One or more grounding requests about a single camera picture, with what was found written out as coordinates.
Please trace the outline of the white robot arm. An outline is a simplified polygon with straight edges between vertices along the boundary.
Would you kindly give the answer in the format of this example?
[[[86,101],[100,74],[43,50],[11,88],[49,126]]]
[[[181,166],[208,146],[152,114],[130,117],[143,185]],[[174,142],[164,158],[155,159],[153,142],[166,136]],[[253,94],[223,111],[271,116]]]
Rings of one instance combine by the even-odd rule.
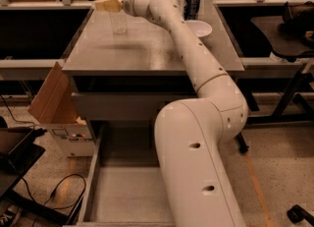
[[[247,120],[234,80],[190,30],[177,0],[96,0],[94,7],[142,17],[168,31],[197,94],[164,106],[154,127],[176,227],[246,227],[218,150]]]

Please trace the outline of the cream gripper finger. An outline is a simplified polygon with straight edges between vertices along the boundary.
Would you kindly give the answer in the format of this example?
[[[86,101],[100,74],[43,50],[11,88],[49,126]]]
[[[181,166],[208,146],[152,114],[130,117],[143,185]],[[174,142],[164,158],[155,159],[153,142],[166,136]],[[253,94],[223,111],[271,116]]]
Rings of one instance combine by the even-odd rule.
[[[94,8],[97,11],[106,11],[110,13],[119,13],[122,10],[121,0],[96,0]]]

